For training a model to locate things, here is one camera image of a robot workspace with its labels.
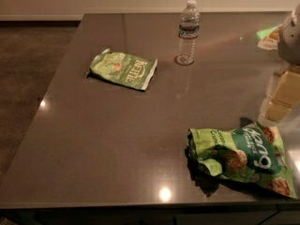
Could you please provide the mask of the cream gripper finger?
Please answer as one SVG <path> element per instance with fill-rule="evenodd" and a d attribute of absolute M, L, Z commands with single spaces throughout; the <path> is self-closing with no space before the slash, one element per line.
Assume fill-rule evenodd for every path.
<path fill-rule="evenodd" d="M 290 69 L 274 73 L 266 89 L 258 123 L 263 127 L 274 127 L 299 103 L 300 74 Z"/>
<path fill-rule="evenodd" d="M 300 66 L 289 65 L 275 71 L 270 78 L 266 95 L 274 101 L 299 101 Z"/>

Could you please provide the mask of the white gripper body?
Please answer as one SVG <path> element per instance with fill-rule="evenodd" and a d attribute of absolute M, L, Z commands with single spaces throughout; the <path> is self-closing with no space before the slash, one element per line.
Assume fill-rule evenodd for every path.
<path fill-rule="evenodd" d="M 289 64 L 300 65 L 300 4 L 286 17 L 279 32 L 278 55 Z"/>

